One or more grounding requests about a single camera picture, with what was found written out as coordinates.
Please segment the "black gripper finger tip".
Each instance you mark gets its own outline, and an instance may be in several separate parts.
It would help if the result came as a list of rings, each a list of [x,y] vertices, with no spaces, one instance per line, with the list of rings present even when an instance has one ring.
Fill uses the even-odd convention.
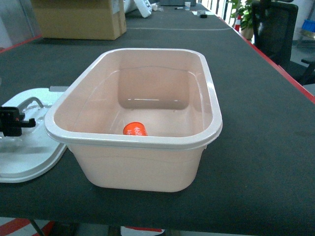
[[[25,114],[17,107],[0,108],[0,131],[5,137],[19,137],[22,135],[22,128],[33,128],[36,126],[34,118],[24,120]]]

